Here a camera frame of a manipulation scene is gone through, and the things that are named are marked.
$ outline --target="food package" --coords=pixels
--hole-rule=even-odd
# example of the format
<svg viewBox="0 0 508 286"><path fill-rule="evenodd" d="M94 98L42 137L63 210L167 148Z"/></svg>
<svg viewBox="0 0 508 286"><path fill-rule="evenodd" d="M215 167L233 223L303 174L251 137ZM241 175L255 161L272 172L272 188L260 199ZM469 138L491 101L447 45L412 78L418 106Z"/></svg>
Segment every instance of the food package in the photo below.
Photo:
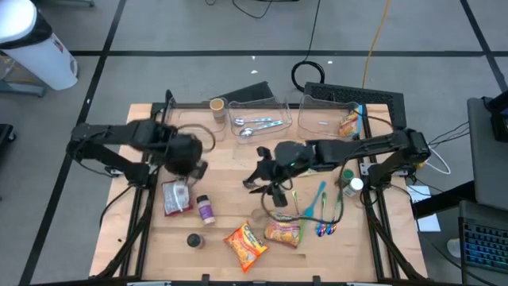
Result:
<svg viewBox="0 0 508 286"><path fill-rule="evenodd" d="M183 181L162 183L164 215L175 215L192 209L189 187Z"/></svg>
<svg viewBox="0 0 508 286"><path fill-rule="evenodd" d="M341 123L339 125L339 136L340 137L352 137L358 133L360 133L361 127L361 116L358 114L362 114L362 106L355 108L354 111L342 118Z"/></svg>
<svg viewBox="0 0 508 286"><path fill-rule="evenodd" d="M271 215L282 220L294 218L292 215L284 215L274 211ZM267 227L264 229L264 237L296 248L300 243L300 222L277 222L273 218L269 218Z"/></svg>
<svg viewBox="0 0 508 286"><path fill-rule="evenodd" d="M235 251L244 272L247 272L252 263L268 249L268 246L265 246L251 231L248 222L244 223L227 238L224 238L224 242Z"/></svg>

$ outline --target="white paper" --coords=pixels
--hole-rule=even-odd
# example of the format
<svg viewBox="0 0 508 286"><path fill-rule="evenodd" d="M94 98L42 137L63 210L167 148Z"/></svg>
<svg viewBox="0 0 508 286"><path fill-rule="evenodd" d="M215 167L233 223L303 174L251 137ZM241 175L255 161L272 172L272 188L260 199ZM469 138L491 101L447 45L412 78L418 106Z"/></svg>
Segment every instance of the white paper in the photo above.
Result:
<svg viewBox="0 0 508 286"><path fill-rule="evenodd" d="M430 197L430 190L427 186L407 186L407 191L410 193L411 201L413 203L417 203ZM422 232L441 232L441 227L439 226L436 214L418 219L418 225L420 226L420 231Z"/></svg>

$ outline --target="small bottle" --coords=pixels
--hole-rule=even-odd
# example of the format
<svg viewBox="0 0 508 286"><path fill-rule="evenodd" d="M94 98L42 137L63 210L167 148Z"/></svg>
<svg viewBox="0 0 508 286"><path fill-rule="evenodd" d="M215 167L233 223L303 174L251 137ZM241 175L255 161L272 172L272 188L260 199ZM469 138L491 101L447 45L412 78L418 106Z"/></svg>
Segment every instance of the small bottle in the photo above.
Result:
<svg viewBox="0 0 508 286"><path fill-rule="evenodd" d="M352 178L351 182L342 190L348 197L356 195L364 188L364 182L358 178Z"/></svg>
<svg viewBox="0 0 508 286"><path fill-rule="evenodd" d="M209 225L211 223L215 223L215 217L214 212L212 211L212 205L210 201L208 200L207 195L200 195L197 198L198 201L198 209L199 214L201 215L201 219L203 223L206 225Z"/></svg>
<svg viewBox="0 0 508 286"><path fill-rule="evenodd" d="M342 180L341 180L342 188L345 188L347 185L349 185L352 178L354 178L354 177L355 177L355 173L351 169L349 169L349 168L345 169L342 172Z"/></svg>
<svg viewBox="0 0 508 286"><path fill-rule="evenodd" d="M205 246L205 239L203 239L203 236L199 234L191 234L187 237L187 244L190 247L201 249Z"/></svg>

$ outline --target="orange snack bag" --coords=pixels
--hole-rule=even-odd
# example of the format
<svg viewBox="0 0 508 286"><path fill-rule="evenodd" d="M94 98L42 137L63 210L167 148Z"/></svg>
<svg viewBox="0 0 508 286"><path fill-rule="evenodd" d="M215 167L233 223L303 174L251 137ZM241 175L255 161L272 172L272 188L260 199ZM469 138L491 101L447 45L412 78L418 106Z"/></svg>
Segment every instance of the orange snack bag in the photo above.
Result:
<svg viewBox="0 0 508 286"><path fill-rule="evenodd" d="M248 222L244 223L227 238L224 238L224 242L231 246L237 254L238 261L244 273L247 272L248 269L251 268L252 263L268 249L268 246L265 246L251 231Z"/></svg>

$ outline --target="white cap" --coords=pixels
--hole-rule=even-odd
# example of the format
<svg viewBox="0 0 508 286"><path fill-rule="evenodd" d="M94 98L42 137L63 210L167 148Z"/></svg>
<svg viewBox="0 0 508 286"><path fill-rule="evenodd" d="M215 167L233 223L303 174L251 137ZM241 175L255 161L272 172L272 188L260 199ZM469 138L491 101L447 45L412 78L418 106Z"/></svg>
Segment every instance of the white cap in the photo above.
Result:
<svg viewBox="0 0 508 286"><path fill-rule="evenodd" d="M361 191L364 188L364 182L361 179L353 178L351 182L349 182L349 186L355 191Z"/></svg>
<svg viewBox="0 0 508 286"><path fill-rule="evenodd" d="M37 8L30 0L0 0L0 44L28 35L36 19Z"/></svg>

